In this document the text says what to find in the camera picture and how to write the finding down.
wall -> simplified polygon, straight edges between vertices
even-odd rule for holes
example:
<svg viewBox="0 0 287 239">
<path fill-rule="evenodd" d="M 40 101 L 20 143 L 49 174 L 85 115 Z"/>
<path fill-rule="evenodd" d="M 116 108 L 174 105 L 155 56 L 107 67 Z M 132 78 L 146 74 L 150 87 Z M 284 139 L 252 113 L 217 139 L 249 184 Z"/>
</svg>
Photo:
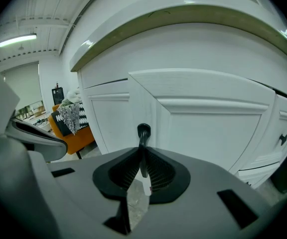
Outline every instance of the wall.
<svg viewBox="0 0 287 239">
<path fill-rule="evenodd" d="M 63 88 L 64 96 L 68 92 L 68 85 L 63 75 L 62 60 L 58 55 L 43 56 L 39 59 L 40 91 L 46 111 L 51 112 L 54 106 L 52 89 L 56 82 Z"/>
<path fill-rule="evenodd" d="M 78 87 L 77 73 L 71 73 L 69 61 L 86 38 L 119 10 L 139 0 L 96 0 L 84 12 L 72 31 L 62 53 L 63 69 L 69 89 Z"/>
<path fill-rule="evenodd" d="M 16 110 L 42 100 L 38 78 L 38 63 L 23 65 L 2 73 L 5 82 L 18 95 Z"/>
</svg>

